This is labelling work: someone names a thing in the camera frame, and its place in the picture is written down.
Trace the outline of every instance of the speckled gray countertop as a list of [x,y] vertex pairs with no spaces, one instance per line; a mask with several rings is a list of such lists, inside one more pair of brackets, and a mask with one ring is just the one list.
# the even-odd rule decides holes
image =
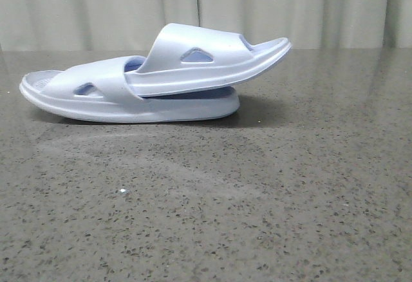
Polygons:
[[208,122],[19,93],[125,54],[0,54],[1,281],[412,281],[412,49],[293,50]]

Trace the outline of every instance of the curtain fold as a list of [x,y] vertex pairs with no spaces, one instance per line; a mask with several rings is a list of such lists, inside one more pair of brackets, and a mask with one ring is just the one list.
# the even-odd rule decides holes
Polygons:
[[412,0],[0,0],[2,50],[148,51],[167,23],[295,48],[412,46]]

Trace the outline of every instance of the slide sandal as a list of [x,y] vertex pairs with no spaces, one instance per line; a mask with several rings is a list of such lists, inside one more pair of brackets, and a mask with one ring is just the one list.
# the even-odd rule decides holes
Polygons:
[[230,85],[267,70],[290,47],[285,38],[252,46],[239,34],[168,24],[147,58],[119,57],[66,71],[29,73],[20,90],[41,109],[78,120],[220,118],[239,108]]

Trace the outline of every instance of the countertop surface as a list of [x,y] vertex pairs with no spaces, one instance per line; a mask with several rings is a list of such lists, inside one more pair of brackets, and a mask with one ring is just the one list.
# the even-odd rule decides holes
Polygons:
[[1,281],[411,281],[412,49],[292,50],[218,120],[37,109],[0,53]]

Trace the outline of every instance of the white slide sandal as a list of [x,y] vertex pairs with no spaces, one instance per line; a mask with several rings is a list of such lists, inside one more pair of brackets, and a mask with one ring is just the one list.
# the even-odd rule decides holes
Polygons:
[[[208,41],[218,35],[220,46]],[[37,71],[23,77],[20,90],[39,108],[78,120],[138,123],[221,118],[239,108],[230,85],[255,77],[289,49],[287,39],[251,46],[239,34],[168,24],[148,58],[119,57],[66,71]]]

